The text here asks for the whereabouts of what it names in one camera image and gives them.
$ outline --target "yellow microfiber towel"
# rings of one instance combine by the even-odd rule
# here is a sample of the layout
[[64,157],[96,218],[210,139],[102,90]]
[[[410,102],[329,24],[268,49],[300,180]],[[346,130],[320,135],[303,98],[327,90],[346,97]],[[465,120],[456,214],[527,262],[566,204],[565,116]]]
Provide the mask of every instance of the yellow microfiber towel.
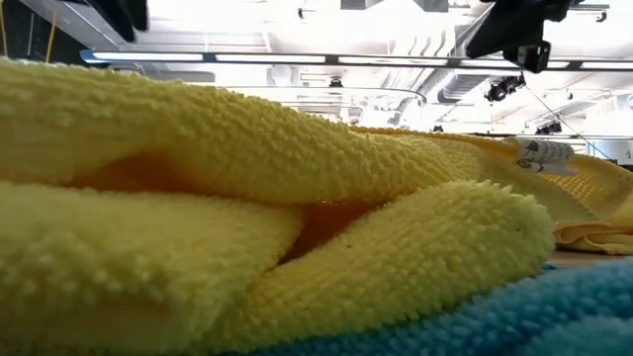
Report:
[[632,186],[589,157],[536,175],[516,142],[351,130],[216,88],[8,60],[0,83],[0,339],[18,347],[252,350],[438,314],[538,273],[555,230],[610,227]]

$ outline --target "black camera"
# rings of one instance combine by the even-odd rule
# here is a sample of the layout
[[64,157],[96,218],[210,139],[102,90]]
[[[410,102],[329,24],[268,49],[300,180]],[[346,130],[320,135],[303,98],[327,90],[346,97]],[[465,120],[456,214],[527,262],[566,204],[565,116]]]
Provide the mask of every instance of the black camera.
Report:
[[525,86],[525,77],[523,74],[518,76],[506,76],[499,81],[493,82],[491,88],[484,95],[484,98],[491,103],[500,102],[523,86]]
[[543,41],[545,21],[561,22],[570,6],[585,0],[482,0],[494,2],[466,55],[478,58],[499,51],[503,58],[532,73],[547,68],[551,45]]

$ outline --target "towel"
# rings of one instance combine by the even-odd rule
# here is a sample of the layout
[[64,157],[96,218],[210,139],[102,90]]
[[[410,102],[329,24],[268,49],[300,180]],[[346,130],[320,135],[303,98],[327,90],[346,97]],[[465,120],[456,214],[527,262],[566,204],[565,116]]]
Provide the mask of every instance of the towel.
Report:
[[433,319],[251,355],[618,356],[633,347],[632,326],[626,260],[528,278]]
[[251,351],[432,317],[540,273],[553,236],[612,228],[633,187],[591,157],[527,172],[515,141],[0,72],[0,340],[23,350]]

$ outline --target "ceiling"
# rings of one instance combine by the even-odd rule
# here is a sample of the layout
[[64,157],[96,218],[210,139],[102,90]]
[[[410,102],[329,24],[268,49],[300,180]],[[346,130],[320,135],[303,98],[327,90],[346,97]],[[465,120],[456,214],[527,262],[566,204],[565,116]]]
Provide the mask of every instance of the ceiling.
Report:
[[[138,34],[135,44],[127,44],[91,8],[57,1],[22,1],[46,19],[57,11],[57,25],[63,31],[101,51],[460,55],[462,40],[472,34],[470,25],[488,9],[478,0],[449,0],[448,13],[425,12],[413,0],[375,1],[378,4],[362,11],[341,10],[341,1],[346,0],[148,0],[150,31]],[[545,40],[553,45],[552,55],[633,57],[633,37],[629,36],[633,33],[633,3],[629,3],[609,0],[608,17],[602,23],[596,21],[600,13],[592,11],[570,12],[561,24],[547,23]],[[304,19],[298,16],[299,8],[304,10]],[[206,63],[146,63],[129,69],[158,79],[183,78],[231,87],[326,87],[332,77],[337,77],[347,88],[402,89],[425,97],[422,119],[415,121],[415,129],[429,130],[438,124],[458,132],[534,131],[553,119],[552,111],[560,112],[572,127],[565,127],[565,131],[587,133],[591,128],[608,132],[597,129],[595,106],[604,107],[603,102],[633,92],[633,73],[546,72],[526,75],[529,89],[520,89],[490,105],[483,98],[484,92],[491,80],[507,73],[332,66],[271,69]],[[276,79],[280,72],[288,72],[288,78]],[[460,87],[461,91],[448,95],[444,88],[451,82],[468,83]],[[260,88],[259,92],[269,96],[266,90]],[[438,99],[446,95],[450,100]],[[633,126],[630,130],[617,127],[620,134],[633,135]]]

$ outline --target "white label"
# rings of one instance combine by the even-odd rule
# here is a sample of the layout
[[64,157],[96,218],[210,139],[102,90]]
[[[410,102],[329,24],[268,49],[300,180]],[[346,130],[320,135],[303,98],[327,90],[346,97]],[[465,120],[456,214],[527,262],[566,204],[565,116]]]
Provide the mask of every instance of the white label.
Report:
[[509,138],[520,143],[516,164],[535,173],[575,175],[567,167],[567,161],[574,155],[574,148],[567,143],[542,139]]

